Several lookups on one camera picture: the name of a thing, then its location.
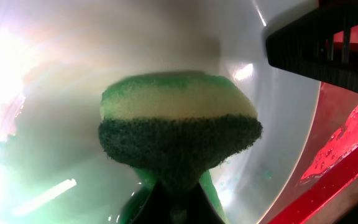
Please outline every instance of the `sponge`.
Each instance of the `sponge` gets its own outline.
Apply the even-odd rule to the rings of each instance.
[[[121,80],[103,93],[100,113],[108,156],[148,172],[174,197],[262,133],[255,108],[234,84],[199,71]]]

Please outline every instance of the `white bowl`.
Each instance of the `white bowl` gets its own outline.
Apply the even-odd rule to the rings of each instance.
[[[297,17],[317,5],[0,1],[0,139],[16,133],[0,150],[0,222],[116,222],[141,184],[99,145],[101,93],[129,75],[190,68],[227,76],[257,108],[262,139],[211,173],[230,222],[258,222],[298,162],[318,98],[319,82],[264,55],[266,24],[294,7]]]

